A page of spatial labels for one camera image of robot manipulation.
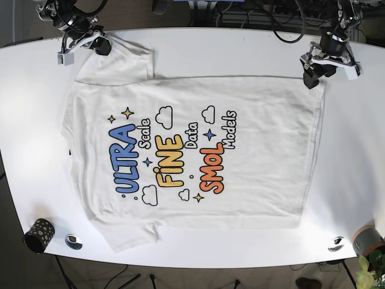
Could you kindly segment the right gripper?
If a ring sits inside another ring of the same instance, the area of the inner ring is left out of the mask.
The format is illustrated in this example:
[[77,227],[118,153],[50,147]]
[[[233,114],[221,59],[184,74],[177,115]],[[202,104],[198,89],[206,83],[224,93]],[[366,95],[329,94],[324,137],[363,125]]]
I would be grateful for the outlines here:
[[108,35],[103,31],[103,27],[93,27],[88,33],[73,40],[70,45],[67,45],[69,33],[63,35],[61,50],[57,53],[59,65],[68,66],[75,62],[75,52],[80,48],[91,49],[97,55],[108,56],[111,52],[111,44],[108,40]]

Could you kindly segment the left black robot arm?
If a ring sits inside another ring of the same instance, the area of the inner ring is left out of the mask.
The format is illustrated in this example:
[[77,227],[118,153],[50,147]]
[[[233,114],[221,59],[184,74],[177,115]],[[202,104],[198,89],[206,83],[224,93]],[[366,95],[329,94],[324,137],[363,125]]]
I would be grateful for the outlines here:
[[337,1],[337,21],[321,30],[321,39],[310,43],[310,49],[301,56],[303,82],[308,89],[320,83],[321,77],[331,77],[338,67],[342,68],[349,80],[357,79],[360,65],[355,60],[349,45],[350,33],[363,17],[359,1]]

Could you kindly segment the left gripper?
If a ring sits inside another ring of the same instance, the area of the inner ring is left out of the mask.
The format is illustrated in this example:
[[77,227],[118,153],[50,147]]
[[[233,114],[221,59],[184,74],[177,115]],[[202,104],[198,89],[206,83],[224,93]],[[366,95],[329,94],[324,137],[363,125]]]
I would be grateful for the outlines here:
[[361,75],[360,65],[346,45],[342,46],[342,54],[337,56],[322,50],[319,43],[310,42],[309,51],[300,57],[300,61],[304,69],[303,82],[308,89],[315,88],[320,77],[331,77],[337,68],[342,68],[349,80],[355,80]]

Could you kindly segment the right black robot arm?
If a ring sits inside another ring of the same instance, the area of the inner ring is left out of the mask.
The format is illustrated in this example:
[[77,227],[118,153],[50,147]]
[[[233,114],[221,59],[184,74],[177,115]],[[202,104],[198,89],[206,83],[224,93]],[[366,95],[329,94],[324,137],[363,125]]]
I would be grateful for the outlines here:
[[75,52],[80,48],[93,50],[97,55],[107,56],[111,44],[102,25],[97,25],[97,15],[105,8],[102,1],[97,9],[84,12],[76,6],[76,1],[37,1],[36,13],[44,22],[51,22],[62,32],[60,51],[57,53],[59,65],[68,66],[75,62]]

